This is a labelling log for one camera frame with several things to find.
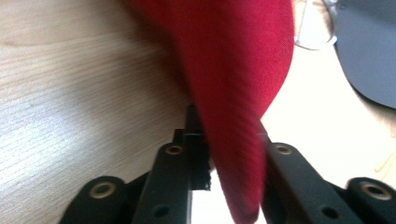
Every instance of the wood grain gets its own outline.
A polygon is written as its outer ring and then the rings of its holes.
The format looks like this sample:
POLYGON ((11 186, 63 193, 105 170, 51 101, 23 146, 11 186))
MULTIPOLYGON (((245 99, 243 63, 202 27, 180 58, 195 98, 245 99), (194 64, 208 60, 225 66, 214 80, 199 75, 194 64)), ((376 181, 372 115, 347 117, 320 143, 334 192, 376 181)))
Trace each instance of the wood grain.
MULTIPOLYGON (((57 223, 86 182, 131 181, 182 127, 180 69, 142 26, 121 1, 0 2, 0 223, 57 223)), ((395 120, 350 88, 334 49, 296 49, 262 119, 330 181, 393 187, 395 120)))

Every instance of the light wood tabletop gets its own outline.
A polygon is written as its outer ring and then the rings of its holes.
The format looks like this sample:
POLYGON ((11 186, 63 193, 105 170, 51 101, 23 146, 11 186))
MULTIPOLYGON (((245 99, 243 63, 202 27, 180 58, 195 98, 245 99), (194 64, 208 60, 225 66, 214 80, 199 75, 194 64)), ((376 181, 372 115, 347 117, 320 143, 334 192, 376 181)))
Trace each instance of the light wood tabletop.
MULTIPOLYGON (((121 1, 1 1, 0 223, 57 223, 91 179, 148 171, 183 127, 182 78, 121 1)), ((396 187, 396 111, 361 99, 333 48, 295 49, 262 122, 334 184, 396 187)))

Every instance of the red towel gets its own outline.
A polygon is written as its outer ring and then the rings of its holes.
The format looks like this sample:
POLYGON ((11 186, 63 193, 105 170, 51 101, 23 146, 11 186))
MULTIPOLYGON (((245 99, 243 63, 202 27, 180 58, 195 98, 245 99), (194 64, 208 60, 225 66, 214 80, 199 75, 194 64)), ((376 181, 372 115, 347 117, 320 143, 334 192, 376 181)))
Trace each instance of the red towel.
POLYGON ((235 223, 254 223, 265 180, 260 118, 289 71, 290 0, 131 0, 174 39, 235 223))

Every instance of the red fabric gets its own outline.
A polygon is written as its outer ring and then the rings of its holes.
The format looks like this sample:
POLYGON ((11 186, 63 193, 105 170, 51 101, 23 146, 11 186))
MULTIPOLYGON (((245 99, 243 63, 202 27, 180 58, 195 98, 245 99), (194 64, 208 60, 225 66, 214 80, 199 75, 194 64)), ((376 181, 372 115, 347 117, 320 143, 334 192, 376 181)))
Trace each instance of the red fabric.
POLYGON ((260 118, 289 71, 290 0, 131 0, 175 40, 235 223, 254 223, 265 155, 260 118))

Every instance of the red cloth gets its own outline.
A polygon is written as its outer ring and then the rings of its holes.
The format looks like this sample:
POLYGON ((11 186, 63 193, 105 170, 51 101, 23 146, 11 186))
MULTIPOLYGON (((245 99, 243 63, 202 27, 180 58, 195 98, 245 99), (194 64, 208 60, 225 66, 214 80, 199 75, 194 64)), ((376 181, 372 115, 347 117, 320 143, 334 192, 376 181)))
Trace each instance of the red cloth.
POLYGON ((131 0, 175 41, 235 223, 254 223, 265 179, 260 118, 289 71, 290 0, 131 0))

